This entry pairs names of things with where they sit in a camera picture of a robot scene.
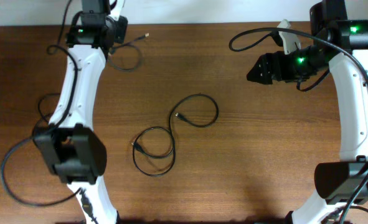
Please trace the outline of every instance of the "wooden table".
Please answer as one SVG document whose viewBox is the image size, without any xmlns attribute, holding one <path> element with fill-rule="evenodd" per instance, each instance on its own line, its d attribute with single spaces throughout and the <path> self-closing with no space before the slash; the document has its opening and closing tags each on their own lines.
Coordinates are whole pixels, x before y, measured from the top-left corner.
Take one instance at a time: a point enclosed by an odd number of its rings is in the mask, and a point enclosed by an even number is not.
<svg viewBox="0 0 368 224">
<path fill-rule="evenodd" d="M 281 48 L 267 39 L 246 52 L 228 49 L 235 34 L 266 26 L 277 23 L 129 26 L 127 40 L 150 33 L 136 44 L 144 64 L 132 73 L 106 66 L 93 115 L 95 132 L 108 150 L 108 193 L 123 219 L 224 222 L 284 217 L 312 194 L 316 165 L 339 160 L 340 122 L 332 78 L 307 93 L 297 91 L 295 84 L 251 83 L 246 74 L 258 57 Z M 293 28 L 309 32 L 307 22 L 294 23 Z M 0 162 L 9 147 L 30 135 L 39 119 L 38 99 L 62 87 L 66 56 L 45 53 L 58 30 L 0 27 Z M 301 40 L 303 46 L 311 44 Z M 123 49 L 113 58 L 128 65 L 135 57 Z M 219 120 L 197 129 L 175 119 L 173 170 L 160 178 L 138 172 L 131 157 L 133 138 L 150 126 L 167 126 L 169 110 L 194 93 L 215 98 Z M 45 102 L 43 110 L 53 111 L 55 101 Z M 212 103 L 202 99 L 188 101 L 179 111 L 203 122 L 214 114 Z M 169 139 L 155 132 L 145 136 L 143 144 L 162 153 Z M 139 163 L 154 170 L 143 158 Z M 16 152 L 6 172 L 14 191 L 28 200 L 51 201 L 71 193 L 49 174 L 33 145 Z M 368 214 L 362 212 L 351 211 L 349 218 L 368 223 Z M 82 219 L 75 200 L 50 208 L 25 207 L 9 198 L 0 184 L 0 223 Z"/>
</svg>

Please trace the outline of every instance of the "green light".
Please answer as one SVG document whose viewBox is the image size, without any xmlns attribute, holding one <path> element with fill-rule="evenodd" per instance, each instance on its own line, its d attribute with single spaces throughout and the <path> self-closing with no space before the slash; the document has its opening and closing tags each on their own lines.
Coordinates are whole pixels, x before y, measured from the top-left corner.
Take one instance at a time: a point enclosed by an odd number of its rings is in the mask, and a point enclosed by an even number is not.
<svg viewBox="0 0 368 224">
<path fill-rule="evenodd" d="M 299 58 L 297 59 L 298 63 L 303 63 L 306 59 L 305 58 Z"/>
<path fill-rule="evenodd" d="M 351 32 L 356 33 L 358 31 L 358 27 L 350 27 Z"/>
</svg>

